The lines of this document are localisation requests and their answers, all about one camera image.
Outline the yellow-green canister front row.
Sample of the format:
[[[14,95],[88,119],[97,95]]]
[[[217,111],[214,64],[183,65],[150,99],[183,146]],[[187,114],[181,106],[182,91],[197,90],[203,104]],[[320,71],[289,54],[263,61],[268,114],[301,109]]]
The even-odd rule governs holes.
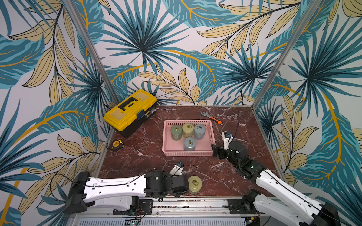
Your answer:
[[[191,176],[188,178],[189,193],[196,195],[202,188],[202,180],[198,176]]]

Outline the blue canister front row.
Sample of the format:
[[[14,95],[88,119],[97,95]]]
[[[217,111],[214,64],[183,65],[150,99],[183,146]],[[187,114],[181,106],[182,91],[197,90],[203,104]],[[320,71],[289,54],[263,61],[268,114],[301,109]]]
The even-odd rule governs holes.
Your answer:
[[[192,137],[187,137],[184,141],[184,151],[195,151],[196,149],[196,140]]]

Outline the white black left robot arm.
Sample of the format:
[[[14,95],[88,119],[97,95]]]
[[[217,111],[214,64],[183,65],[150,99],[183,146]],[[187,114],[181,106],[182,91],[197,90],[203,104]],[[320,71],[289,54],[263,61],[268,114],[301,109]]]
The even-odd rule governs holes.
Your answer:
[[[162,200],[168,195],[180,197],[188,190],[189,182],[185,175],[173,175],[156,169],[139,176],[118,179],[95,178],[84,171],[72,181],[63,212],[82,213],[88,208],[128,211],[139,206],[140,198]]]

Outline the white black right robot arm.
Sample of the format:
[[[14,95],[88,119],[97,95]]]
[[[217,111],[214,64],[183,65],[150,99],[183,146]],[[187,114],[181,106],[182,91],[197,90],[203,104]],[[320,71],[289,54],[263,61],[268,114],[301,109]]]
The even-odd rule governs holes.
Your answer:
[[[236,172],[257,186],[268,191],[278,202],[256,190],[243,197],[257,212],[265,213],[288,226],[339,226],[337,208],[331,203],[321,204],[297,191],[277,177],[271,170],[247,154],[246,147],[237,141],[212,145],[213,156],[228,160]]]

